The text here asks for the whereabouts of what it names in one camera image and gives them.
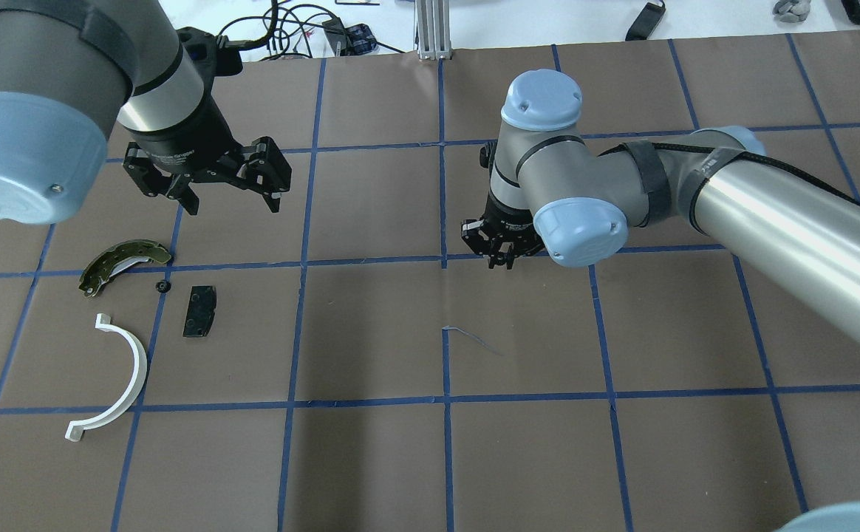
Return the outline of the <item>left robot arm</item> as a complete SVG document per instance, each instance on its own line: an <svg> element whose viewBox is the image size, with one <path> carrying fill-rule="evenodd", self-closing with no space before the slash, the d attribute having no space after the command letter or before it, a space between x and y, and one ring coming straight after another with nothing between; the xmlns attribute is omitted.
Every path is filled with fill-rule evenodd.
<svg viewBox="0 0 860 532"><path fill-rule="evenodd" d="M277 212L291 166L269 136L239 143L213 96L255 47L176 28L157 1L0 1L0 219L72 218L116 125L144 196L195 215L192 185L228 184Z"/></svg>

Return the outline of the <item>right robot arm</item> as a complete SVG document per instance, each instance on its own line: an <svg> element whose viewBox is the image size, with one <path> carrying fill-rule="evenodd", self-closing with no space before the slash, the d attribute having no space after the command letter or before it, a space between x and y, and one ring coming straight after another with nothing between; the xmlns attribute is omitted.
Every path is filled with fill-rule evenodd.
<svg viewBox="0 0 860 532"><path fill-rule="evenodd" d="M480 151L485 210L461 239L491 268L545 251L566 268L615 255L632 227L679 216L860 344L860 202L765 154L745 127L592 154L581 87L552 69L511 81Z"/></svg>

